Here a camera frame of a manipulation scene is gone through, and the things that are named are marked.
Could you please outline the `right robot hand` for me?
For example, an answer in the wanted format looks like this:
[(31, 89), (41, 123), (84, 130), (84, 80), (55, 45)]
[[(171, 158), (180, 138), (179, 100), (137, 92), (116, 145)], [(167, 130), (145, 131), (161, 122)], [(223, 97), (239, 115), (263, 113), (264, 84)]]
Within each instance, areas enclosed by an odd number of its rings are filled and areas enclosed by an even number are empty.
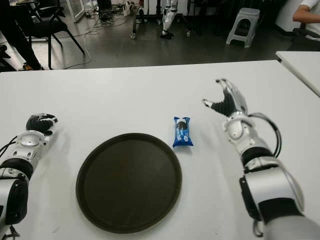
[(215, 82), (222, 87), (223, 100), (220, 102), (212, 102), (207, 99), (202, 99), (201, 102), (206, 107), (228, 118), (235, 113), (247, 115), (247, 103), (240, 90), (227, 79), (216, 79)]

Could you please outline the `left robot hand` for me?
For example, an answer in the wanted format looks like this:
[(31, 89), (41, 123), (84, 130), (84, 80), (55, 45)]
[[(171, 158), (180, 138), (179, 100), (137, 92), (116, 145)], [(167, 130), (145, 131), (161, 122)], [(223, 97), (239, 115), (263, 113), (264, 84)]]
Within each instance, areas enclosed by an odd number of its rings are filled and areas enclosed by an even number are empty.
[(38, 131), (45, 136), (51, 136), (53, 132), (51, 127), (53, 127), (58, 122), (58, 119), (48, 113), (37, 113), (29, 117), (26, 122), (25, 129), (27, 131)]

